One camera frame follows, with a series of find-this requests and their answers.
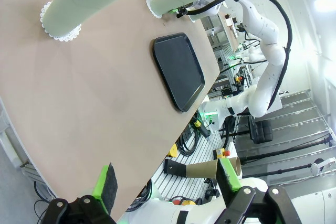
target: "metal floor grating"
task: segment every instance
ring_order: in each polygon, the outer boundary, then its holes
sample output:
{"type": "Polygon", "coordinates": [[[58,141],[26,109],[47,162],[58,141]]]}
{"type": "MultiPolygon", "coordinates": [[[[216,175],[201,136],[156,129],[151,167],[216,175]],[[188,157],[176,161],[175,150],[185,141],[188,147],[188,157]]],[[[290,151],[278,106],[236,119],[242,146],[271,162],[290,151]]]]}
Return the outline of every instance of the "metal floor grating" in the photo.
{"type": "MultiPolygon", "coordinates": [[[[226,45],[222,50],[215,51],[214,53],[215,53],[216,59],[221,58],[225,66],[229,65],[228,63],[229,58],[235,55],[231,49],[230,44],[226,45]]],[[[238,90],[237,87],[233,85],[235,84],[235,78],[234,78],[232,71],[226,71],[224,75],[229,78],[232,91],[237,91],[238,90]]]]}
{"type": "MultiPolygon", "coordinates": [[[[195,134],[191,128],[192,136],[187,142],[187,147],[194,144],[195,134]]],[[[217,132],[211,134],[207,139],[201,137],[195,153],[190,157],[184,157],[180,153],[177,157],[167,157],[174,161],[183,164],[196,164],[200,162],[213,160],[213,150],[223,146],[222,139],[217,132]]],[[[160,194],[165,200],[169,200],[174,196],[184,196],[192,200],[201,197],[204,199],[205,191],[208,184],[204,183],[203,178],[181,178],[163,173],[164,161],[161,163],[154,176],[152,177],[153,183],[158,188],[160,194]]]]}

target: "black cable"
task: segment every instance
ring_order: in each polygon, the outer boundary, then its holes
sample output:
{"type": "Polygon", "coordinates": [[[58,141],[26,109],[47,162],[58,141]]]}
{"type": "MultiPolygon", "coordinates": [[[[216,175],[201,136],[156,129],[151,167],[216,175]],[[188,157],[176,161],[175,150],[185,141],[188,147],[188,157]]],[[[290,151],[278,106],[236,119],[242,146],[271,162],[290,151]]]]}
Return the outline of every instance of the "black cable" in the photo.
{"type": "Polygon", "coordinates": [[[195,200],[195,204],[196,205],[198,205],[198,206],[200,206],[201,204],[203,204],[203,199],[200,197],[200,198],[197,198],[196,200],[195,200]]]}
{"type": "Polygon", "coordinates": [[[134,212],[136,210],[138,210],[144,203],[146,203],[148,200],[150,200],[150,198],[152,197],[152,180],[150,179],[147,182],[146,185],[146,193],[144,194],[144,196],[142,196],[140,199],[135,200],[131,206],[135,206],[135,207],[130,207],[126,210],[126,212],[134,212]]]}
{"type": "Polygon", "coordinates": [[[184,196],[175,196],[175,197],[169,199],[168,201],[172,201],[173,199],[177,199],[177,198],[181,198],[181,199],[182,199],[182,200],[180,200],[179,206],[180,206],[180,205],[183,203],[183,201],[185,201],[185,200],[191,200],[191,201],[193,201],[192,199],[186,198],[186,197],[184,197],[184,196]]]}
{"type": "Polygon", "coordinates": [[[229,135],[230,135],[230,131],[229,131],[229,123],[228,123],[226,127],[225,142],[224,142],[223,148],[226,148],[227,143],[229,142],[229,135]]]}
{"type": "Polygon", "coordinates": [[[250,44],[246,45],[246,46],[244,47],[244,50],[248,49],[247,47],[248,47],[248,46],[251,46],[251,45],[253,45],[255,42],[259,42],[259,44],[255,45],[254,47],[256,47],[256,46],[259,46],[259,45],[260,45],[260,41],[259,41],[259,40],[255,40],[255,41],[253,41],[252,43],[250,43],[250,44]]]}
{"type": "Polygon", "coordinates": [[[224,2],[226,0],[214,0],[212,1],[211,3],[207,4],[206,6],[203,6],[202,8],[200,9],[197,9],[197,10],[189,10],[187,12],[187,15],[197,15],[197,14],[201,14],[209,9],[211,9],[212,7],[224,2]]]}
{"type": "Polygon", "coordinates": [[[262,63],[259,64],[258,66],[256,66],[256,67],[252,70],[252,72],[253,72],[254,70],[256,70],[258,67],[260,67],[261,65],[262,65],[262,63]]]}
{"type": "Polygon", "coordinates": [[[211,123],[209,123],[207,126],[204,126],[204,127],[208,128],[210,125],[211,125],[211,123]]]}
{"type": "Polygon", "coordinates": [[[42,221],[42,219],[41,219],[41,218],[42,218],[42,215],[46,212],[46,210],[44,210],[40,216],[37,214],[37,212],[36,212],[36,204],[37,204],[38,202],[44,202],[44,203],[46,203],[44,200],[41,200],[41,199],[35,201],[35,203],[34,203],[34,213],[35,213],[35,215],[36,215],[37,218],[38,218],[37,223],[39,223],[39,221],[42,221]]]}
{"type": "Polygon", "coordinates": [[[194,142],[193,147],[189,149],[186,146],[186,143],[184,142],[184,139],[182,136],[180,136],[176,142],[178,151],[182,154],[182,156],[185,156],[185,157],[190,157],[191,155],[194,154],[194,152],[196,151],[199,139],[200,139],[200,133],[198,132],[196,126],[194,124],[192,124],[192,126],[194,128],[194,133],[195,133],[195,142],[194,142]]]}
{"type": "Polygon", "coordinates": [[[47,199],[43,198],[43,197],[41,196],[41,194],[38,192],[37,187],[36,187],[36,181],[34,181],[34,190],[35,190],[37,196],[38,196],[42,201],[44,201],[44,202],[46,202],[46,203],[50,203],[50,201],[48,201],[47,199]]]}
{"type": "Polygon", "coordinates": [[[37,223],[36,224],[38,224],[39,223],[39,221],[41,221],[42,222],[42,215],[46,212],[47,210],[44,210],[43,212],[42,212],[42,214],[38,217],[38,220],[37,220],[37,223]]]}
{"type": "MultiPolygon", "coordinates": [[[[239,122],[237,123],[237,125],[235,126],[235,129],[234,129],[234,133],[237,133],[237,130],[238,130],[238,125],[240,125],[240,119],[239,119],[239,122]]],[[[233,143],[235,144],[235,141],[236,141],[236,136],[232,136],[233,138],[233,143]]]]}
{"type": "Polygon", "coordinates": [[[246,135],[246,134],[249,134],[250,133],[250,130],[248,130],[248,131],[239,131],[239,132],[234,132],[234,133],[232,133],[232,134],[230,134],[229,136],[240,136],[240,135],[246,135]]]}
{"type": "MultiPolygon", "coordinates": [[[[256,62],[247,62],[247,61],[244,61],[243,63],[244,63],[244,64],[258,64],[258,63],[264,63],[264,62],[267,62],[267,60],[261,60],[261,61],[256,61],[256,62]]],[[[227,70],[229,70],[229,69],[231,69],[231,68],[237,67],[237,66],[239,66],[239,65],[241,65],[241,64],[242,64],[242,63],[240,62],[240,63],[237,63],[237,64],[235,64],[235,65],[232,65],[232,66],[230,66],[230,67],[228,67],[228,68],[222,70],[221,72],[219,72],[219,74],[224,73],[225,71],[227,71],[227,70]]]]}
{"type": "Polygon", "coordinates": [[[222,134],[220,135],[221,139],[223,139],[223,137],[224,137],[224,129],[225,129],[225,125],[223,123],[223,125],[222,125],[222,134]]]}
{"type": "Polygon", "coordinates": [[[237,67],[237,66],[239,66],[239,65],[241,65],[241,64],[242,64],[242,63],[237,63],[237,64],[235,64],[235,65],[232,65],[232,66],[230,66],[230,67],[228,67],[228,68],[222,70],[221,72],[219,72],[219,74],[224,73],[224,72],[226,72],[227,70],[229,70],[229,69],[231,69],[231,68],[234,68],[234,67],[237,67]]]}
{"type": "Polygon", "coordinates": [[[260,42],[260,40],[257,40],[257,39],[248,39],[247,38],[247,35],[248,35],[248,33],[245,31],[245,40],[249,40],[249,41],[253,41],[253,40],[255,40],[255,41],[258,41],[258,42],[260,42]]]}
{"type": "Polygon", "coordinates": [[[305,149],[305,148],[310,148],[310,147],[313,147],[313,146],[316,146],[316,145],[320,145],[320,144],[326,144],[328,142],[328,139],[324,139],[324,140],[321,140],[321,141],[313,143],[313,144],[310,144],[310,143],[313,142],[313,141],[316,141],[316,140],[318,140],[318,139],[320,139],[322,137],[328,136],[328,135],[329,134],[321,136],[321,137],[316,138],[314,140],[308,141],[306,143],[293,146],[291,148],[288,148],[288,149],[285,149],[285,150],[282,150],[282,151],[270,152],[270,153],[259,154],[259,155],[248,156],[248,157],[240,157],[240,161],[241,161],[241,164],[244,165],[244,164],[248,164],[248,163],[252,163],[252,162],[261,160],[261,159],[266,158],[266,157],[277,156],[277,155],[285,154],[285,153],[288,153],[288,152],[294,152],[294,151],[299,151],[299,150],[302,150],[302,149],[305,149]]]}
{"type": "Polygon", "coordinates": [[[301,169],[305,169],[305,168],[310,168],[311,165],[312,164],[307,164],[307,165],[296,166],[296,167],[289,168],[289,169],[275,170],[273,172],[243,175],[243,178],[251,178],[251,177],[256,178],[256,177],[264,177],[264,176],[269,176],[269,175],[275,175],[275,174],[282,174],[282,173],[287,173],[287,172],[293,172],[294,170],[301,170],[301,169]]]}
{"type": "Polygon", "coordinates": [[[238,113],[237,115],[244,116],[244,115],[251,115],[251,113],[250,112],[242,112],[242,113],[238,113]]]}
{"type": "Polygon", "coordinates": [[[230,136],[230,124],[231,124],[231,120],[236,120],[235,117],[231,117],[229,119],[229,121],[227,122],[227,126],[226,126],[226,135],[225,135],[225,142],[224,142],[224,145],[223,145],[223,148],[226,149],[226,146],[229,142],[229,136],[230,136]]]}
{"type": "Polygon", "coordinates": [[[278,91],[280,89],[280,86],[282,84],[285,73],[287,71],[290,47],[291,47],[291,44],[292,44],[292,41],[293,41],[293,32],[292,32],[291,23],[290,23],[290,20],[287,16],[285,10],[283,9],[283,7],[280,5],[280,3],[277,0],[269,0],[269,1],[271,1],[278,8],[278,10],[281,12],[283,18],[285,19],[286,26],[287,26],[288,40],[287,40],[287,45],[286,45],[286,48],[285,48],[285,54],[286,54],[285,63],[283,64],[283,68],[281,70],[278,83],[277,83],[277,85],[276,85],[276,87],[273,91],[273,95],[272,95],[271,100],[269,102],[268,108],[270,108],[273,105],[273,103],[275,101],[275,98],[277,97],[278,91]]]}

